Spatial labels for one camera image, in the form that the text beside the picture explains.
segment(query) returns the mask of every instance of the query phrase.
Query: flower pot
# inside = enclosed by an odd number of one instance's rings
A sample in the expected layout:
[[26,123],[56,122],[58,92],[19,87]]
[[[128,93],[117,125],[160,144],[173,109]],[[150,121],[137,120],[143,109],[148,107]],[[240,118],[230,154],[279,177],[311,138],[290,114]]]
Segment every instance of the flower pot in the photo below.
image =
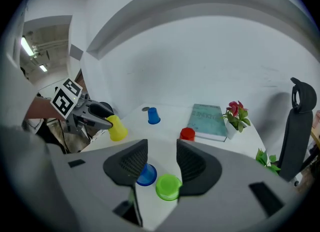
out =
[[227,136],[231,140],[236,134],[239,134],[240,132],[234,128],[234,126],[229,123],[229,121],[225,124],[226,130],[227,130]]

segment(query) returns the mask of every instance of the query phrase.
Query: ceiling light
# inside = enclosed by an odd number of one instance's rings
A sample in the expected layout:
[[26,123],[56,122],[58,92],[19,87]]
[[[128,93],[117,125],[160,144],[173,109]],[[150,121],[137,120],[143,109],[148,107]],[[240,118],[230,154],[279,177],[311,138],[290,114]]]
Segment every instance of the ceiling light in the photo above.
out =
[[21,38],[21,45],[29,56],[35,55],[24,36]]
[[47,72],[47,71],[48,71],[44,65],[41,65],[41,66],[40,66],[40,69],[42,69],[43,72]]

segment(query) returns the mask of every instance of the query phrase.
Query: yellow cup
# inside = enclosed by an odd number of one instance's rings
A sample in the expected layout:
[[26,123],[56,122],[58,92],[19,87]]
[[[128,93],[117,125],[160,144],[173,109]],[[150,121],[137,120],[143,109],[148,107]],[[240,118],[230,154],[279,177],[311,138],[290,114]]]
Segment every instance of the yellow cup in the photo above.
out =
[[108,130],[110,139],[114,142],[123,140],[127,136],[128,130],[124,127],[120,118],[114,114],[110,115],[106,119],[113,124],[113,126]]

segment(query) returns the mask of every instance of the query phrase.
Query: black chair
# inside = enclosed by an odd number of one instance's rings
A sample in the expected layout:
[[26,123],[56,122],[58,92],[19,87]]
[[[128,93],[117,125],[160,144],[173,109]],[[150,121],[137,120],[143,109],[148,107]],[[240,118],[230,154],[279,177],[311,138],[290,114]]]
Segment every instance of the black chair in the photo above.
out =
[[292,180],[303,165],[313,122],[312,110],[317,104],[317,94],[313,87],[292,77],[292,109],[286,121],[282,150],[277,166],[279,176]]

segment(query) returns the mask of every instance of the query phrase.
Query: book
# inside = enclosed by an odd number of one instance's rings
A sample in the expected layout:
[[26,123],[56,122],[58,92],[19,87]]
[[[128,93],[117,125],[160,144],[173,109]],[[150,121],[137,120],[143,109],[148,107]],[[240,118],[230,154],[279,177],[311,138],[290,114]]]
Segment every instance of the book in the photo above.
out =
[[220,142],[227,138],[227,128],[219,106],[194,104],[187,127],[195,131],[196,137]]

